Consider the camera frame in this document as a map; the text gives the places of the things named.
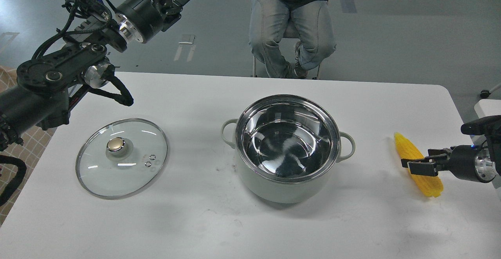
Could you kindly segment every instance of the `pot handle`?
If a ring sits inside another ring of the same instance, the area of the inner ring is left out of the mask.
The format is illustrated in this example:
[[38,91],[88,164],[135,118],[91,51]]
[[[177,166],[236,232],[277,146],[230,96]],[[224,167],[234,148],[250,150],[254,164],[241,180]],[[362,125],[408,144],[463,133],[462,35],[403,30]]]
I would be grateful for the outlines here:
[[233,149],[235,149],[235,148],[236,148],[236,144],[235,144],[235,143],[233,143],[233,142],[231,142],[231,141],[229,141],[229,140],[227,140],[226,138],[224,138],[224,129],[226,128],[226,126],[228,126],[228,125],[229,125],[229,124],[231,124],[231,123],[235,123],[235,124],[236,124],[236,122],[237,122],[237,121],[238,121],[238,119],[230,119],[230,120],[228,120],[227,122],[224,122],[224,123],[222,124],[222,127],[221,127],[221,138],[222,138],[222,140],[223,140],[223,141],[224,141],[227,145],[229,145],[231,148],[233,148]]
[[346,134],[345,132],[339,132],[339,136],[345,137],[348,141],[350,141],[350,143],[351,143],[351,152],[348,155],[339,156],[336,159],[336,163],[339,162],[339,161],[343,161],[343,160],[346,160],[346,159],[350,158],[355,153],[355,140],[351,136],[349,136],[349,134]]

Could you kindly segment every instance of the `yellow corn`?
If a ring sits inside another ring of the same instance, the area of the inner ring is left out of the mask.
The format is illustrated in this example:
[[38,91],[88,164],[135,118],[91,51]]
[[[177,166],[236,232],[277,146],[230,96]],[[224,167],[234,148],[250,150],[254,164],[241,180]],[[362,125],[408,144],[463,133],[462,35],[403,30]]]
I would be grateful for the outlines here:
[[[421,152],[401,133],[395,133],[395,144],[397,152],[402,159],[421,159],[424,158]],[[410,174],[417,187],[427,197],[437,197],[443,191],[442,181],[440,178],[431,176],[421,176]]]

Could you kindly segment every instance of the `jeans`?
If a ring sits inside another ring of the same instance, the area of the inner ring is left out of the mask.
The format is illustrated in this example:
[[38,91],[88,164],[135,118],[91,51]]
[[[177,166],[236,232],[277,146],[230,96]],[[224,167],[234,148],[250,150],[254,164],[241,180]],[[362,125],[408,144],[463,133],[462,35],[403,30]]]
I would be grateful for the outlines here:
[[268,76],[287,76],[287,61],[279,43],[292,20],[302,45],[299,64],[304,70],[317,67],[336,50],[327,1],[314,1],[294,10],[281,0],[252,0],[249,44],[252,54],[266,66]]

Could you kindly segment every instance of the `white table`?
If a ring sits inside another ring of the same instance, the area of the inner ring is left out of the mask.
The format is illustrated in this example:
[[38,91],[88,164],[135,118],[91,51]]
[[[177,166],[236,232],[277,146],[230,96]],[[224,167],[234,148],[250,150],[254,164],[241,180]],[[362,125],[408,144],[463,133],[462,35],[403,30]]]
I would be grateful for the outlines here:
[[[134,105],[89,94],[75,107],[70,125],[59,127],[0,228],[1,258],[501,254],[501,203],[491,185],[441,172],[442,196],[426,198],[400,164],[395,131],[423,153],[470,143],[441,86],[117,74]],[[233,170],[233,150],[219,137],[225,120],[279,93],[317,102],[357,142],[355,155],[333,166],[326,186],[294,205],[266,202],[246,189]],[[90,195],[75,176],[77,152],[100,127],[132,117],[151,120],[167,134],[164,170],[137,195]]]

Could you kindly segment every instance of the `gray floor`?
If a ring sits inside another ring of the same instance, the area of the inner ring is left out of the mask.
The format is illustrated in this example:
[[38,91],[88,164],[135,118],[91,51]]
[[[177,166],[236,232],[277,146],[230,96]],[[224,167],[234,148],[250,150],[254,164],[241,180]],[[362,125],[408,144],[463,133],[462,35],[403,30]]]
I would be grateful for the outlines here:
[[[17,67],[64,26],[62,3],[0,0],[0,33],[19,32],[10,43],[9,35],[0,38],[0,65]],[[250,3],[192,0],[166,33],[146,45],[131,43],[123,54],[112,51],[109,58],[121,71],[248,77]],[[480,90],[501,82],[501,0],[330,0],[329,5],[338,49],[324,61],[322,79],[442,85],[465,122],[477,118]],[[182,45],[178,54],[183,34],[195,35],[195,44]],[[285,44],[292,49],[293,43]],[[490,98],[501,99],[501,90]]]

